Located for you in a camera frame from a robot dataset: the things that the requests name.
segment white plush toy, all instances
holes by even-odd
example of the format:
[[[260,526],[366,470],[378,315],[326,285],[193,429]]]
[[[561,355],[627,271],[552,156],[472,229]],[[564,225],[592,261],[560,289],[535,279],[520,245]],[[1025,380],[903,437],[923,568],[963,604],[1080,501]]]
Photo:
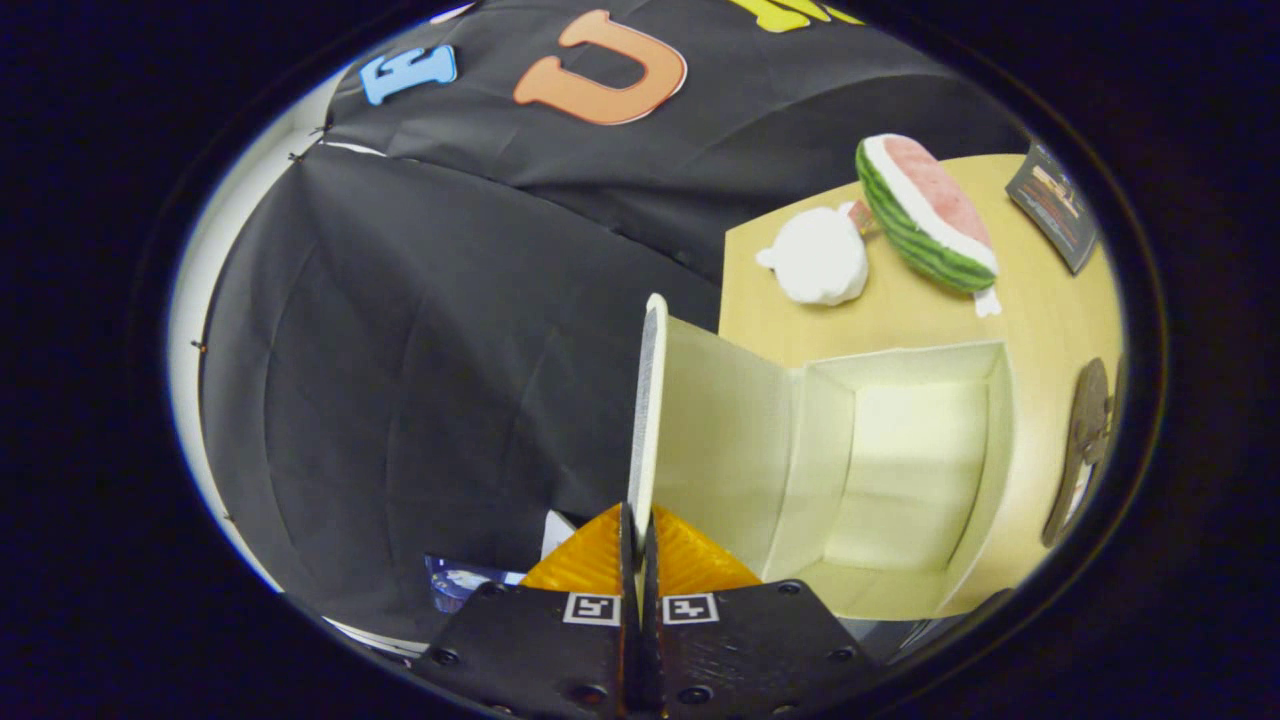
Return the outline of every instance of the white plush toy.
[[[782,292],[796,302],[840,305],[867,287],[867,247],[850,218],[852,202],[838,210],[815,208],[787,220],[772,247],[755,261],[773,270]]]

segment green watermelon rind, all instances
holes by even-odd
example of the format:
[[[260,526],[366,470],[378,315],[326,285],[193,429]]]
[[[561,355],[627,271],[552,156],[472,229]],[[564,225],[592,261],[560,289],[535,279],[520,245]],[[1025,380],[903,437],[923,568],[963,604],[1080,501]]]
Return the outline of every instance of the green watermelon rind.
[[[915,220],[893,199],[883,176],[876,170],[864,150],[865,142],[858,143],[855,165],[863,183],[867,205],[884,228],[890,245],[897,250],[902,260],[915,272],[959,292],[979,292],[996,282],[996,274],[986,265],[942,246],[919,229]]]

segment black card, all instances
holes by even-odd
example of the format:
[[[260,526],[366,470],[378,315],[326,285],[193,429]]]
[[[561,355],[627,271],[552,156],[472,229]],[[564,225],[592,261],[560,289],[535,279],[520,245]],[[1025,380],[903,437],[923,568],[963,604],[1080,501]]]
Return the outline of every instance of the black card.
[[[1079,274],[1098,241],[1098,225],[1084,197],[1043,145],[1032,143],[1005,191],[1057,247],[1071,273]]]

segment watermelon slice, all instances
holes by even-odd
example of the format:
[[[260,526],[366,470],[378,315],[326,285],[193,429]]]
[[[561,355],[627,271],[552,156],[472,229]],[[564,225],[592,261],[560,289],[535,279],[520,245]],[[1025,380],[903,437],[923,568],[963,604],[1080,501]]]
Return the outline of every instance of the watermelon slice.
[[[959,292],[980,293],[996,282],[1000,268],[978,209],[923,145],[900,135],[868,137],[856,164],[872,213],[908,265]]]

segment white cardboard box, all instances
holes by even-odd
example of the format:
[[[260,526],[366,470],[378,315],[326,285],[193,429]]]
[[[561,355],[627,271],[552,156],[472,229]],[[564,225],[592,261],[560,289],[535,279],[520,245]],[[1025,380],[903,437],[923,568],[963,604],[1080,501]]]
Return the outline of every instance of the white cardboard box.
[[[662,505],[763,580],[806,582],[841,618],[932,618],[969,579],[1012,451],[1004,342],[785,369],[654,295],[641,347],[637,547]]]

